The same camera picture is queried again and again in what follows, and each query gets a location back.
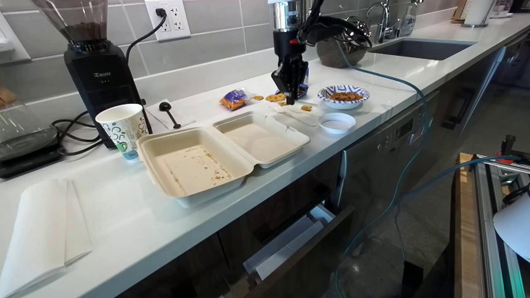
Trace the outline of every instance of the backsplash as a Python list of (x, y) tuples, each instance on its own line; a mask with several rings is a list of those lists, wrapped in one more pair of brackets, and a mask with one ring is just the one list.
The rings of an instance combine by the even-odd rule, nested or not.
[[(394, 18), (404, 12), (409, 0), (389, 0)], [(425, 0), (419, 14), (445, 10), (457, 0)], [(336, 17), (362, 17), (374, 0), (326, 0), (323, 14)], [(203, 63), (213, 63), (241, 57), (270, 57), (271, 48), (271, 7), (266, 0), (183, 0), (190, 27), (190, 38), (155, 42), (154, 37), (139, 43), (130, 57), (130, 70), (139, 85), (142, 78), (164, 71), (190, 70)], [(48, 18), (36, 10), (31, 0), (0, 0), (0, 12), (33, 58), (29, 63), (0, 66), (0, 85), (13, 90), (19, 101), (34, 103), (66, 93), (76, 93), (62, 62), (66, 40), (53, 28)], [(109, 0), (107, 37), (122, 50), (150, 30), (150, 22), (142, 0)], [(251, 71), (231, 76), (241, 80), (263, 75), (274, 68), (274, 62), (263, 62)], [(228, 78), (217, 85), (233, 83)]]

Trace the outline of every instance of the white countertop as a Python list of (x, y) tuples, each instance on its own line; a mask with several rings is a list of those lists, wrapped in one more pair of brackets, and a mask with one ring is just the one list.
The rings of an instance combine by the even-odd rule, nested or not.
[[(412, 37), (475, 43), (443, 62), (367, 53), (359, 66), (407, 80), (424, 93), (430, 93), (528, 28), (530, 15), (491, 20), (485, 28), (437, 23), (414, 32)], [(67, 159), (0, 182), (0, 268), (5, 262), (21, 191), (43, 179), (67, 177), (77, 189), (94, 249), (62, 272), (59, 278), (28, 295), (115, 297), (417, 101), (409, 86), (354, 70), (326, 68), (316, 60), (309, 63), (306, 103), (318, 105), (314, 95), (319, 88), (344, 83), (361, 86), (371, 95), (361, 110), (347, 111), (357, 119), (349, 134), (327, 136), (316, 126), (306, 126), (294, 118), (278, 114), (276, 119), (308, 134), (309, 144), (276, 167), (253, 171), (241, 187), (220, 197), (202, 202), (177, 202), (165, 197), (150, 182), (140, 163), (129, 166), (117, 153), (104, 148), (84, 158)], [(236, 113), (221, 110), (217, 103), (218, 98), (236, 88), (263, 96), (274, 91), (270, 75), (263, 75), (178, 100), (173, 103), (173, 110), (185, 114), (187, 119), (193, 119), (187, 126), (208, 124), (248, 110), (274, 114), (274, 110), (261, 103)]]

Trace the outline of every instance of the white paper cup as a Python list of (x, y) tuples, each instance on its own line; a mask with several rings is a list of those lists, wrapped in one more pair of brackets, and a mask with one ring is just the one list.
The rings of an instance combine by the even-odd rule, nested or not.
[(112, 106), (101, 111), (96, 121), (125, 161), (137, 159), (135, 141), (149, 134), (140, 105)]

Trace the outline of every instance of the small bowl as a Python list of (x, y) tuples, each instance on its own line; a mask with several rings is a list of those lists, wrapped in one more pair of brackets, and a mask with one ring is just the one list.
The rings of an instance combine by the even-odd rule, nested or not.
[[(361, 95), (359, 100), (332, 100), (332, 93), (356, 93)], [(367, 101), (369, 95), (366, 90), (351, 85), (326, 86), (318, 93), (318, 98), (331, 110), (354, 110)]]
[(357, 121), (344, 113), (326, 113), (318, 119), (319, 128), (327, 134), (346, 134)]

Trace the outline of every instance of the sink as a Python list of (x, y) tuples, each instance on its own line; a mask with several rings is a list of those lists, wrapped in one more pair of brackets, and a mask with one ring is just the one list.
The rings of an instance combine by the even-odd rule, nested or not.
[(412, 57), (422, 60), (445, 60), (473, 43), (468, 42), (445, 42), (445, 40), (390, 40), (387, 43), (377, 45), (371, 53), (395, 55), (395, 57)]

